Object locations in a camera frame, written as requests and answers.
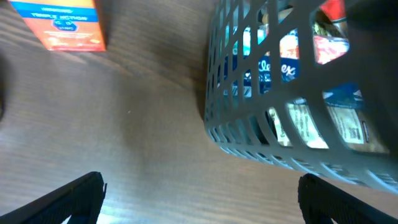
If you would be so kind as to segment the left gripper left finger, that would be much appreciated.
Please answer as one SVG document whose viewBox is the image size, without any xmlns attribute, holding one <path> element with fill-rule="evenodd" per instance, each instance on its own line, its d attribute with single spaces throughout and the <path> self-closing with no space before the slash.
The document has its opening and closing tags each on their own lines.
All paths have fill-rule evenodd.
<svg viewBox="0 0 398 224">
<path fill-rule="evenodd" d="M 7 223 L 96 223 L 106 196 L 100 172 L 89 172 L 74 181 L 1 216 Z"/>
</svg>

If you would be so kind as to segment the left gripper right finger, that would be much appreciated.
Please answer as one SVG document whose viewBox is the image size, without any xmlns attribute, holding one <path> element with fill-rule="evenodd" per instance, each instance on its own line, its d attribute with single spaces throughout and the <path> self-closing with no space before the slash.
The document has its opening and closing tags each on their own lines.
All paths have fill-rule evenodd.
<svg viewBox="0 0 398 224">
<path fill-rule="evenodd" d="M 298 203 L 306 224 L 397 224 L 396 218 L 313 174 L 299 178 Z"/>
</svg>

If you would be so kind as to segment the San Remo spaghetti packet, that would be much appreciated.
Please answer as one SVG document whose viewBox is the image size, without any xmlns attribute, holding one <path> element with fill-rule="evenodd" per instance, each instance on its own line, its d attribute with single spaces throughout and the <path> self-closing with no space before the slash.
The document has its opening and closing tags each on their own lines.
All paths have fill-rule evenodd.
<svg viewBox="0 0 398 224">
<path fill-rule="evenodd" d="M 326 64 L 349 50 L 345 1 L 327 0 L 316 10 L 313 25 L 315 60 Z"/>
</svg>

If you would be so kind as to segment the orange medicine box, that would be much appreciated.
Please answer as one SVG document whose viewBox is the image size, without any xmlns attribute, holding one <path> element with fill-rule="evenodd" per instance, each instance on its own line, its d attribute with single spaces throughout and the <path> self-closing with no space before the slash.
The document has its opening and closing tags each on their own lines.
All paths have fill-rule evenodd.
<svg viewBox="0 0 398 224">
<path fill-rule="evenodd" d="M 97 0 L 9 0 L 9 3 L 47 50 L 106 50 Z"/>
</svg>

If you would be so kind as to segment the brown Nescafe Gold coffee bag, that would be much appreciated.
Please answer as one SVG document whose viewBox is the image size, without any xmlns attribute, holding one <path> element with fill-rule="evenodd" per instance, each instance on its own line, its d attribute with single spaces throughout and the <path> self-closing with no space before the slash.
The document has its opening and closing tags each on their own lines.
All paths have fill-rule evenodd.
<svg viewBox="0 0 398 224">
<path fill-rule="evenodd" d="M 289 115 L 304 143 L 311 148 L 327 149 L 328 145 L 319 133 L 307 105 L 287 105 Z M 353 150 L 388 154 L 389 149 L 382 142 L 378 133 L 368 124 L 367 118 L 351 108 L 329 106 L 328 112 L 333 124 L 342 140 Z M 277 141 L 282 146 L 291 146 L 292 143 L 286 134 L 275 108 L 269 108 L 267 115 L 271 119 L 271 128 Z"/>
</svg>

